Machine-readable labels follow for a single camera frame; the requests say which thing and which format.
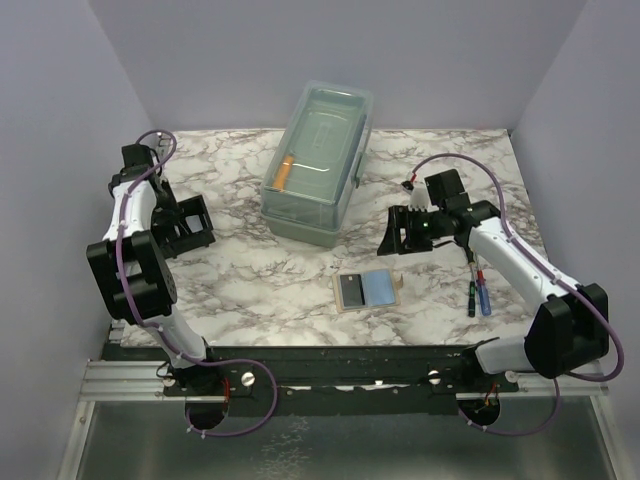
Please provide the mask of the black VIP credit card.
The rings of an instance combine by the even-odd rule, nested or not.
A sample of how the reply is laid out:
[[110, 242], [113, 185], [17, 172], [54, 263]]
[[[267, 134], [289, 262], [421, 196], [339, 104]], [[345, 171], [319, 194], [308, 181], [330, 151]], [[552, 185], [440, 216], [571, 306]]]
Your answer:
[[339, 277], [342, 305], [344, 309], [356, 309], [365, 305], [362, 277], [346, 274]]

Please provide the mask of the black card box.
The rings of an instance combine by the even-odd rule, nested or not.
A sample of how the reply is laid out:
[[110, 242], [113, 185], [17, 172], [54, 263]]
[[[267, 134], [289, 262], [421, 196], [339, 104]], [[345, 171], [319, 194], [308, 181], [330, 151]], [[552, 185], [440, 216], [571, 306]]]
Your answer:
[[152, 216], [152, 233], [165, 258], [206, 248], [216, 242], [209, 212], [202, 195], [158, 207]]

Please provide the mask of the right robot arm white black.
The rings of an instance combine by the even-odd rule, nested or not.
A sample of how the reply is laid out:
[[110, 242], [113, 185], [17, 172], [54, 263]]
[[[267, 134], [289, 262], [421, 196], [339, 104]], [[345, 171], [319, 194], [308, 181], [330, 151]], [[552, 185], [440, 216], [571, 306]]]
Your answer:
[[533, 313], [526, 334], [466, 350], [459, 371], [467, 389], [483, 391], [506, 371], [554, 379], [608, 353], [608, 297], [598, 284], [583, 285], [553, 267], [515, 234], [497, 206], [471, 201], [454, 169], [426, 178], [411, 194], [427, 198], [433, 208], [390, 207], [378, 255], [429, 252], [437, 240], [450, 238], [496, 269]]

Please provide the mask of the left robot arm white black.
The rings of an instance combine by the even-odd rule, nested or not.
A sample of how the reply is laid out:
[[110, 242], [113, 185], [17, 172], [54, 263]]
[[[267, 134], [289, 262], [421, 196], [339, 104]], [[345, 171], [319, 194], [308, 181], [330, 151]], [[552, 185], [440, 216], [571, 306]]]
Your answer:
[[189, 368], [187, 382], [201, 395], [214, 393], [220, 368], [205, 360], [207, 347], [177, 308], [177, 287], [169, 259], [215, 242], [201, 195], [178, 201], [158, 172], [154, 150], [142, 143], [122, 148], [124, 166], [112, 177], [110, 226], [86, 257], [106, 308], [149, 333], [176, 369]]

